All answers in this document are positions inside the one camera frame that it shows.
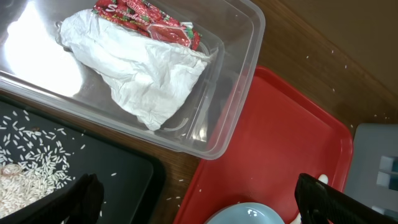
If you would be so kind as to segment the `white napkin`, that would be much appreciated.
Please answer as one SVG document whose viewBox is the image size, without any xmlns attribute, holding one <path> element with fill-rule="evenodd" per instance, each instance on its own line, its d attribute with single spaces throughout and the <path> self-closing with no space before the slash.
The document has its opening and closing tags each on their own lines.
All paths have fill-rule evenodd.
<svg viewBox="0 0 398 224">
<path fill-rule="evenodd" d="M 129 31 L 85 9 L 66 18 L 61 44 L 102 76 L 113 101 L 151 131 L 184 104 L 214 55 Z"/>
</svg>

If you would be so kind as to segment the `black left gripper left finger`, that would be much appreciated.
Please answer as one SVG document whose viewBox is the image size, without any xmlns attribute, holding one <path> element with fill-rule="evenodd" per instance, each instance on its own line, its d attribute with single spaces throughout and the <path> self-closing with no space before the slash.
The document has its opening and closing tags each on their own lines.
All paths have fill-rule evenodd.
<svg viewBox="0 0 398 224">
<path fill-rule="evenodd" d="M 104 200 L 104 186 L 95 174 L 85 174 L 68 190 L 22 224 L 95 224 Z"/>
</svg>

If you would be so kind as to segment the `light blue plate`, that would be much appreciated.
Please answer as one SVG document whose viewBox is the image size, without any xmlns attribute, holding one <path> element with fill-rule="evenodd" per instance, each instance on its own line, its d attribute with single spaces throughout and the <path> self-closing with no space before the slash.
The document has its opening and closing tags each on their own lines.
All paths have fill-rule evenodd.
<svg viewBox="0 0 398 224">
<path fill-rule="evenodd" d="M 205 224 L 284 224 L 284 221 L 266 205 L 245 202 L 221 209 L 207 219 Z"/>
</svg>

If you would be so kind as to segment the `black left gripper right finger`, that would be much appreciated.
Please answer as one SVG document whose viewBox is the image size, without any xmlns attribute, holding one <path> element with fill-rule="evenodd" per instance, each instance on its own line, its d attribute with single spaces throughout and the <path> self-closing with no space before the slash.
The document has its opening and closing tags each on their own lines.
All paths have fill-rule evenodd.
<svg viewBox="0 0 398 224">
<path fill-rule="evenodd" d="M 382 215 L 338 190 L 324 185 L 322 212 L 329 223 L 303 224 L 397 224 L 393 218 Z"/>
</svg>

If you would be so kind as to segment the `red strawberry candy wrapper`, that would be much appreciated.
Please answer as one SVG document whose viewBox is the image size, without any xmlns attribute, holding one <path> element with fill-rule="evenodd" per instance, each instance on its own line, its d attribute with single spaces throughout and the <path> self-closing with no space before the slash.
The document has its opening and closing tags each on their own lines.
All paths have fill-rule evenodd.
<svg viewBox="0 0 398 224">
<path fill-rule="evenodd" d="M 154 40 L 196 50 L 201 34 L 191 22 L 180 22 L 146 0 L 98 0 L 93 12 Z"/>
</svg>

